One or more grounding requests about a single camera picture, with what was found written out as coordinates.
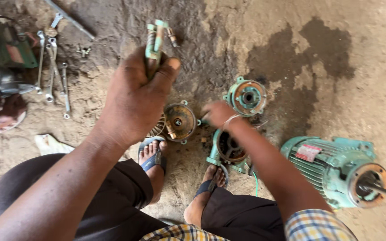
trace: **black trousers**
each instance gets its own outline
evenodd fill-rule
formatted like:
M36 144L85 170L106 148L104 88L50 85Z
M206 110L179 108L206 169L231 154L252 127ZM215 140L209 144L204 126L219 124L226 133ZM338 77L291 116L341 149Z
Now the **black trousers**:
M0 178L0 216L63 154L25 161ZM167 224L143 213L153 197L147 174L132 159L118 162L84 213L76 241L129 240ZM233 195L217 188L202 214L202 228L232 241L285 240L281 215L275 201L249 195Z

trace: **metal rod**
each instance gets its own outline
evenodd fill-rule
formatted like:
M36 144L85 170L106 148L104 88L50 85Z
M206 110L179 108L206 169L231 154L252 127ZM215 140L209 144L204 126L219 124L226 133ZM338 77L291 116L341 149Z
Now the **metal rod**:
M373 191L386 194L386 189L385 188L381 188L381 187L379 187L379 186L377 186L375 184L363 183L362 186L365 187L365 188L371 189Z
M89 38L91 38L92 40L95 39L95 36L93 34L91 34L89 31L87 31L80 23L78 23L76 20L74 20L73 18L71 18L67 12L65 12L63 9L61 9L56 3L53 3L52 0L44 0L46 3L48 3L50 6L52 6L54 9L56 9L59 13L62 14L62 16L69 20L70 22L72 22L72 24L74 26L76 26L80 31L82 31L83 33L85 33L87 36L89 36Z

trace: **concrete floor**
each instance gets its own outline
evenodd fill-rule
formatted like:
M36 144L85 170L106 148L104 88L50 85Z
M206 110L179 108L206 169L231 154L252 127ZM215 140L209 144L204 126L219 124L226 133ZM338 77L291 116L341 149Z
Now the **concrete floor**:
M155 18L169 22L181 45L173 49L166 41L164 46L183 61L168 103L187 100L201 116L200 107L221 99L237 76L256 79L269 98L256 121L268 121L260 131L276 146L298 135L366 140L386 168L386 1L70 0L60 5L97 33L90 42L65 20L59 26L58 59L69 64L72 118L62 118L63 99L47 104L42 96L25 94L24 123L0 135L0 176L39 155L36 134L51 133L73 146L85 138L105 104L109 77L121 58L145 44L145 26ZM0 1L0 13L32 33L55 14L35 0ZM91 46L87 58L75 52L78 44ZM183 221L207 167L212 132L200 127L186 145L170 143L162 198L144 212ZM202 144L201 137L208 142ZM135 155L133 147L125 158ZM253 178L234 172L230 178L234 194L254 195ZM260 197L271 198L263 183L259 187ZM340 210L337 216L359 240L386 239L386 201L373 209Z

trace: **plaid shirt sleeve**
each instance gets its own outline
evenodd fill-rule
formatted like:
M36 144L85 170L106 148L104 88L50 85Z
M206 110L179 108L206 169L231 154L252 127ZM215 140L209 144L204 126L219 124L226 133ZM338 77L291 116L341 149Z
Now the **plaid shirt sleeve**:
M356 241L346 225L331 212L307 209L294 213L285 225L288 241Z
M228 241L226 238L219 237L212 233L200 229L194 225L175 225L168 226L144 235L139 241L157 241L157 240L174 240L174 241Z

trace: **flip-flop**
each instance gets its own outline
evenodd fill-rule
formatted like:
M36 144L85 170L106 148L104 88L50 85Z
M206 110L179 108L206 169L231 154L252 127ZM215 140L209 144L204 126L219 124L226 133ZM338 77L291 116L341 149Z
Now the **flip-flop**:
M221 168L222 172L224 173L224 176L226 177L226 181L224 182L224 184L226 185L226 188L227 188L227 185L229 183L229 173L227 172L227 169L226 169L225 166L220 165L218 167ZM197 192L196 192L196 194L195 194L193 199L195 199L197 197L197 195L199 195L201 193L204 193L204 192L211 192L211 193L213 193L216 188L217 188L217 184L214 181L214 177L212 177L212 179L204 181L200 185L200 187L197 190Z
M165 138L163 138L162 136L159 136L159 135L153 136L150 138L146 138L139 146L138 160L139 160L139 152L143 151L144 147L149 145L150 143L152 143L154 140L158 140L159 144L161 141L166 141ZM164 170L164 174L166 174L166 158L164 156L162 156L162 152L160 151L160 148L153 156L150 156L144 163L142 163L141 167L144 170L144 172L146 172L155 165L161 165L163 170Z

